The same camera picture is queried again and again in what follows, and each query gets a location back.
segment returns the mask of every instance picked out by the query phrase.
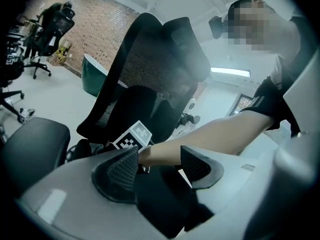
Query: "black cushion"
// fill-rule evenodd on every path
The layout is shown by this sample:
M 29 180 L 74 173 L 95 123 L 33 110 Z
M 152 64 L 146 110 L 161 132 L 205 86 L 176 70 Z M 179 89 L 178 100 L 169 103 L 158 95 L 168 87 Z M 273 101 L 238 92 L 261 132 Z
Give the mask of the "black cushion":
M 187 223 L 196 197 L 174 166 L 153 166 L 149 174 L 134 179 L 137 207 L 168 239 L 175 238 Z
M 8 139 L 0 157 L 16 197 L 64 164 L 69 141 L 68 127 L 40 117 L 28 121 Z
M 114 142 L 138 120 L 147 128 L 155 106 L 157 93 L 145 86 L 132 86 L 126 89 L 112 110 L 104 137 Z

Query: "brick wall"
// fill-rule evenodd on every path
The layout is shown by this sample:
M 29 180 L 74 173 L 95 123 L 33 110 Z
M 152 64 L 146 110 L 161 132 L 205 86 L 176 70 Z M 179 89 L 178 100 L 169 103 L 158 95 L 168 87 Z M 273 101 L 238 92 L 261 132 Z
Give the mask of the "brick wall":
M 139 13 L 114 0 L 31 0 L 24 14 L 35 19 L 50 5 L 66 1 L 72 2 L 75 11 L 75 25 L 64 35 L 72 43 L 69 51 L 72 57 L 68 57 L 67 65 L 81 72 L 84 54 L 89 54 L 109 70 Z

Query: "headrest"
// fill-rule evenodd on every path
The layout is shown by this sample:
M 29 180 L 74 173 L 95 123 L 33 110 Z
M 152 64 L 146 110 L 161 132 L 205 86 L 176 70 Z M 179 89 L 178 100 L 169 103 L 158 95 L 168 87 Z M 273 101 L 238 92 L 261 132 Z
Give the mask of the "headrest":
M 63 12 L 70 20 L 76 15 L 76 13 L 69 7 L 64 7 L 61 12 Z
M 173 56 L 197 82 L 210 75 L 210 63 L 202 50 L 188 17 L 176 18 L 162 26 L 162 36 Z

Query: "man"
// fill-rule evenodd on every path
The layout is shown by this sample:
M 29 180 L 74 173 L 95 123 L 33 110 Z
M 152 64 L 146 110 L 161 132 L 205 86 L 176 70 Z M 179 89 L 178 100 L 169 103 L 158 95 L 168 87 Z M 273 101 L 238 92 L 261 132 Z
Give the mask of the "man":
M 180 165 L 183 145 L 234 155 L 262 132 L 278 129 L 282 120 L 291 124 L 292 136 L 300 131 L 283 95 L 319 44 L 307 19 L 293 16 L 287 21 L 262 0 L 238 0 L 230 6 L 224 22 L 215 17 L 209 24 L 215 39 L 225 32 L 228 38 L 244 41 L 252 50 L 277 55 L 274 71 L 258 87 L 249 107 L 181 138 L 148 147 L 139 155 L 139 163 L 144 166 Z
M 41 14 L 38 20 L 38 23 L 42 26 L 42 32 L 48 27 L 52 17 L 57 11 L 62 11 L 65 7 L 72 8 L 72 4 L 70 1 L 65 3 L 56 2 L 51 5 L 49 8 L 45 9 Z M 30 60 L 33 61 L 36 56 L 36 51 L 33 49 L 31 51 L 31 58 Z

